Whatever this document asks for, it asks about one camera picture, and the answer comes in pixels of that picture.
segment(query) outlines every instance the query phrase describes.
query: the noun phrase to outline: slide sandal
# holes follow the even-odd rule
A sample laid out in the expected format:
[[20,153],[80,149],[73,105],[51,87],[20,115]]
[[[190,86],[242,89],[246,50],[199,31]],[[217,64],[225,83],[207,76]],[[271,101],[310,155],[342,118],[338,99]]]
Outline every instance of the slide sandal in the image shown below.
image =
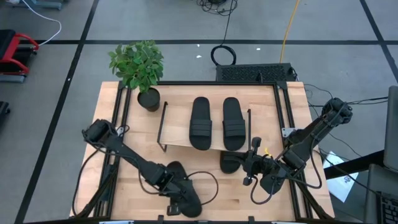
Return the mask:
[[239,169],[239,167],[241,167],[241,164],[238,161],[229,161],[225,159],[226,156],[235,156],[237,154],[241,153],[221,151],[220,169],[224,174],[233,174]]
[[181,181],[181,183],[185,182],[185,184],[183,184],[185,190],[191,195],[190,198],[187,198],[189,202],[179,202],[178,200],[170,198],[170,204],[178,205],[179,209],[181,209],[181,213],[186,217],[195,218],[199,216],[202,211],[200,199],[193,188],[192,180],[187,182],[187,173],[181,163],[179,161],[171,162],[167,165],[167,170],[174,174],[174,180]]
[[207,150],[211,145],[210,104],[205,97],[193,101],[189,125],[189,141],[199,150]]
[[224,146],[229,151],[240,149],[246,140],[246,125],[238,99],[228,97],[223,104]]

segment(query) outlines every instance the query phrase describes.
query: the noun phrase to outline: yellow object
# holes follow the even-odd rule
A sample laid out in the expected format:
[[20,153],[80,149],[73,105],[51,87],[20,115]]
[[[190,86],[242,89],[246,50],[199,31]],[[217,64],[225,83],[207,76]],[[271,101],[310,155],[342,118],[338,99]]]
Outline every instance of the yellow object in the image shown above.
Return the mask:
[[282,43],[282,51],[281,51],[281,53],[280,53],[279,63],[282,63],[282,61],[283,61],[283,59],[284,59],[285,42],[286,42],[286,39],[287,39],[287,34],[289,34],[290,26],[292,25],[293,18],[294,18],[294,14],[296,14],[296,9],[297,9],[297,6],[299,5],[299,2],[300,2],[300,0],[296,0],[296,5],[294,6],[294,10],[293,10],[293,13],[292,13],[292,15],[291,15],[291,17],[290,17],[289,24],[287,25],[287,28],[286,28],[284,41],[283,41],[283,43]]
[[268,148],[267,148],[267,147],[264,149],[264,152],[266,152],[266,155],[272,156],[272,155],[268,152]]

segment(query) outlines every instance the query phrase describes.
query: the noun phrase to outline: black cable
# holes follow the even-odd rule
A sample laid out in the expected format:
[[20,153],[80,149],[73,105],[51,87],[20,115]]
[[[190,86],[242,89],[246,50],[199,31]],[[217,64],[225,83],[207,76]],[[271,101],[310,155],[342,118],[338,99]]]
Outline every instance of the black cable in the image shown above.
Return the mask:
[[142,191],[144,191],[145,193],[147,193],[147,194],[150,194],[150,195],[161,195],[161,194],[179,194],[179,192],[174,192],[174,191],[169,191],[169,192],[161,192],[161,191],[159,191],[159,190],[157,190],[156,188],[156,190],[157,190],[157,192],[150,192],[150,191],[148,191],[145,187],[144,187],[144,184],[142,183],[142,180],[141,180],[141,171],[140,171],[140,169],[138,169],[138,181],[139,181],[139,185],[141,186],[141,189],[142,189]]
[[306,89],[306,88],[304,88],[304,90],[305,90],[306,92],[310,92],[310,93],[311,93],[311,96],[307,96],[307,99],[311,99],[311,98],[312,98],[312,95],[313,95],[313,91],[312,91],[312,90],[308,90],[308,89]]
[[[344,103],[344,104],[343,104],[343,106],[342,106],[342,107],[340,108],[340,110],[336,113],[336,115],[331,119],[330,122],[333,122],[333,121],[340,115],[341,111],[343,110],[344,106],[346,106],[346,105],[347,105],[347,103]],[[323,127],[323,128],[320,130],[319,134],[321,134],[326,128],[327,128],[327,126]],[[301,180],[298,180],[298,179],[293,179],[293,178],[291,178],[291,176],[288,178],[288,179],[290,179],[290,180],[293,180],[293,181],[295,181],[295,182],[301,183],[301,184],[306,185],[307,187],[310,187],[310,188],[313,188],[313,189],[320,189],[320,188],[322,188],[322,179],[321,179],[321,176],[320,176],[319,171],[318,171],[318,169],[317,169],[317,166],[315,165],[315,162],[314,162],[314,160],[313,160],[313,153],[312,153],[313,148],[315,147],[315,140],[318,138],[318,135],[312,136],[312,142],[311,142],[311,146],[310,146],[310,158],[311,158],[312,166],[313,166],[313,168],[315,169],[315,173],[317,174],[317,177],[318,177],[318,180],[319,180],[319,186],[313,186],[313,185],[310,185],[310,184],[308,184],[308,183],[306,183],[306,182],[304,182],[304,181],[301,181]]]
[[226,2],[226,0],[197,0],[197,5],[201,6],[201,9],[205,12],[214,15],[221,15],[221,16],[229,16],[231,13],[237,8],[238,1],[232,0],[235,2],[235,5],[231,7],[229,10],[222,9],[220,7]]
[[323,90],[323,89],[321,89],[321,88],[319,88],[319,87],[317,87],[317,86],[315,86],[315,85],[312,85],[312,84],[304,84],[304,86],[306,86],[306,85],[312,86],[312,87],[314,87],[314,88],[317,88],[317,89],[320,90],[320,91],[324,91],[324,92],[326,92],[326,93],[329,93],[330,98],[333,99],[333,95],[332,95],[328,90]]
[[188,175],[187,178],[189,178],[190,176],[195,175],[195,174],[208,174],[208,175],[210,175],[210,176],[214,179],[214,181],[216,182],[216,193],[214,194],[214,196],[213,196],[209,201],[204,202],[204,203],[201,204],[201,205],[206,205],[206,204],[212,202],[212,201],[217,197],[217,195],[218,195],[218,181],[217,181],[217,178],[216,178],[212,173],[207,172],[207,171],[196,171],[196,172],[193,172],[193,173],[191,173],[190,175]]
[[308,184],[308,183],[306,183],[306,182],[304,182],[304,181],[302,181],[302,180],[298,180],[298,179],[291,178],[291,177],[289,177],[289,178],[287,178],[287,179],[293,180],[294,182],[303,184],[303,185],[305,185],[305,186],[307,186],[307,187],[310,187],[310,188],[312,188],[312,189],[321,189],[321,188],[322,188],[322,179],[321,179],[321,175],[319,174],[319,171],[318,171],[318,169],[317,169],[317,166],[315,165],[315,161],[313,160],[313,155],[312,155],[312,149],[313,149],[313,147],[314,147],[314,146],[313,146],[313,145],[314,145],[314,142],[315,142],[315,138],[312,139],[312,143],[311,143],[311,147],[310,147],[310,158],[311,158],[311,163],[312,163],[312,166],[313,166],[313,168],[314,168],[314,170],[315,170],[315,173],[317,174],[318,181],[319,181],[319,185],[318,185],[318,186],[314,186],[314,185]]
[[76,187],[75,187],[75,193],[73,193],[73,199],[72,199],[72,212],[74,216],[77,216],[77,212],[75,209],[75,200],[76,200],[76,195],[77,195],[77,191],[79,188],[79,184],[80,184],[80,177],[81,174],[83,173],[83,169],[85,168],[87,162],[97,153],[98,151],[96,150],[95,152],[93,152],[89,157],[87,157],[86,161],[83,163],[83,165],[81,165],[80,171],[79,171],[79,175],[77,177],[77,183],[76,183]]
[[236,53],[234,51],[234,49],[232,49],[231,47],[225,46],[225,39],[226,39],[226,34],[228,32],[228,26],[229,26],[229,19],[231,18],[231,13],[233,12],[233,3],[235,2],[235,8],[238,5],[238,0],[231,0],[231,7],[229,9],[229,14],[228,14],[228,21],[226,23],[226,29],[225,29],[225,34],[224,34],[224,39],[222,41],[222,43],[219,46],[213,47],[213,49],[210,52],[210,57],[211,57],[211,61],[218,66],[219,63],[217,63],[216,59],[214,58],[214,53],[216,52],[217,49],[225,49],[227,50],[229,53],[231,53],[232,57],[233,57],[233,61],[231,63],[231,65],[236,64]]
[[[315,85],[312,85],[312,84],[304,84],[304,85],[312,86],[314,88],[317,88],[320,91],[327,92],[331,96],[331,98],[333,98],[333,95],[328,90],[323,90],[323,89],[321,89],[321,88],[319,88],[319,87],[317,87]],[[386,99],[388,99],[388,96],[377,97],[377,98],[369,98],[369,99],[365,99],[365,100],[356,100],[356,101],[347,102],[347,104],[349,104],[349,105],[375,105],[375,104],[379,104],[379,103],[388,102],[388,100],[386,100]],[[386,101],[381,101],[381,102],[376,102],[376,103],[362,103],[364,101],[375,101],[375,100],[386,100]],[[322,106],[322,105],[312,105],[312,107],[324,107],[324,106]]]
[[351,105],[375,105],[375,104],[379,104],[379,103],[387,103],[388,100],[385,101],[381,101],[381,102],[376,102],[376,103],[353,103]]
[[357,181],[356,179],[354,179],[354,177],[352,177],[349,173],[345,172],[343,169],[340,169],[339,167],[337,167],[336,165],[334,165],[334,164],[333,164],[332,162],[330,162],[327,158],[325,158],[325,157],[322,155],[322,153],[319,153],[319,152],[317,152],[317,153],[322,157],[322,159],[328,161],[328,162],[330,163],[330,165],[331,165],[333,168],[335,168],[336,170],[340,171],[342,174],[348,176],[349,178],[351,178],[351,180],[353,180],[354,182],[356,182],[356,183],[359,184],[360,186],[364,187],[366,190],[368,190],[368,191],[370,191],[370,192],[376,194],[376,195],[379,196],[379,197],[385,198],[385,197],[383,197],[381,194],[377,193],[375,190],[370,189],[368,186],[365,186],[364,184],[362,184],[362,183],[360,183],[359,181]]
[[334,135],[332,135],[331,133],[329,133],[329,135],[330,135],[332,138],[336,139],[337,141],[342,142],[343,144],[345,144],[345,145],[346,145],[347,147],[349,147],[357,156],[362,157],[362,156],[361,156],[359,153],[357,153],[347,142],[344,142],[343,140],[334,137]]
[[[317,110],[313,107],[313,105],[312,105],[310,102],[308,102],[308,104],[310,105],[310,107],[312,107],[312,109],[313,109],[314,112],[317,114],[317,116],[319,116]],[[330,135],[332,138],[336,139],[337,141],[340,141],[340,142],[342,142],[343,144],[345,144],[346,146],[348,146],[357,156],[362,157],[362,156],[361,156],[359,153],[357,153],[347,142],[344,142],[343,140],[341,140],[341,139],[335,137],[335,136],[332,135],[331,133],[329,133],[329,135]]]
[[319,151],[323,152],[323,153],[326,154],[326,155],[331,155],[331,156],[339,157],[340,159],[345,159],[345,160],[347,160],[347,161],[351,161],[351,159],[347,159],[347,158],[345,158],[345,157],[343,157],[343,156],[339,156],[339,155],[335,155],[335,154],[330,154],[329,152],[326,152],[326,150],[322,149],[321,147],[318,147],[318,148],[319,148]]
[[[128,132],[130,130],[130,126],[128,126],[127,124],[124,125],[124,130],[121,134],[119,134],[120,136],[125,134],[126,132]],[[83,170],[87,164],[87,162],[98,152],[98,150],[96,150],[95,152],[93,152],[90,156],[87,157],[86,161],[83,163],[83,165],[81,165],[81,168],[79,170],[79,174],[77,177],[77,183],[76,183],[76,187],[75,187],[75,192],[73,193],[73,199],[72,199],[72,212],[74,216],[77,216],[77,212],[75,209],[75,200],[76,200],[76,195],[77,195],[77,191],[79,189],[79,184],[80,184],[80,178],[81,178],[81,174],[83,173]]]
[[254,183],[253,188],[251,189],[250,192],[250,199],[253,203],[255,203],[256,205],[264,205],[265,203],[269,202],[269,200],[271,200],[272,198],[272,194],[274,193],[274,186],[275,186],[275,182],[276,180],[274,180],[274,182],[272,183],[272,187],[271,187],[271,193],[269,194],[269,196],[267,197],[267,199],[263,200],[262,202],[257,202],[255,201],[253,194],[254,194],[254,190],[256,189],[257,183],[259,182],[259,179],[256,176],[253,176],[253,178],[256,180],[256,182]]

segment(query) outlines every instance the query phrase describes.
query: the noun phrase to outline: gray floor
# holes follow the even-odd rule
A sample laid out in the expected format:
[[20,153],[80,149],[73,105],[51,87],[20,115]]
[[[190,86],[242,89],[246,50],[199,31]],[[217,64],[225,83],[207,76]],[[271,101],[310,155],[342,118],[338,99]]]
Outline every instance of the gray floor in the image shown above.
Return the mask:
[[[240,1],[233,12],[228,39],[283,39],[290,13],[289,1]],[[398,40],[395,0],[367,0],[386,40]],[[61,11],[38,9],[62,22],[58,40],[79,40],[93,0],[69,0]],[[57,25],[26,9],[0,5],[0,29],[15,29],[35,39],[50,37]],[[195,1],[99,0],[88,40],[185,40],[222,39],[226,17],[203,12]],[[377,40],[357,0],[301,1],[289,39],[294,40]],[[230,45],[237,64],[276,63],[280,45]],[[209,44],[160,45],[165,57],[164,80],[214,80],[215,66]],[[72,204],[76,178],[85,144],[80,130],[91,123],[103,81],[116,80],[108,68],[107,52],[115,45],[85,45],[70,85],[45,164],[32,197],[25,222],[66,218]],[[388,46],[398,60],[398,46]],[[76,45],[45,45],[23,84],[0,83],[0,100],[11,104],[0,134],[0,222],[12,223],[43,145]],[[231,56],[220,50],[220,63]],[[397,81],[379,45],[287,45],[285,62],[290,62],[305,83],[331,91],[345,101],[386,96]],[[308,86],[308,100],[322,105],[328,95]],[[354,106],[349,124],[333,134],[361,155],[384,147],[386,104]],[[356,155],[344,144],[327,137],[326,151],[353,159]],[[366,182],[366,173],[359,176]],[[336,208],[361,219],[365,191],[355,185],[346,203],[335,198]]]

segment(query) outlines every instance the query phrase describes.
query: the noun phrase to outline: keyboard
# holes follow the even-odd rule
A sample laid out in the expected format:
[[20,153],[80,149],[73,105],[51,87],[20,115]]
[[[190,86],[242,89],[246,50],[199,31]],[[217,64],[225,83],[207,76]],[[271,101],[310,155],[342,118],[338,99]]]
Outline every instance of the keyboard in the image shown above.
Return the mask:
[[398,224],[398,196],[378,192],[377,219],[380,224]]
[[295,77],[289,72],[290,63],[273,63],[257,65],[219,65],[217,66],[217,81],[244,82],[258,81],[261,74],[264,82],[295,81]]

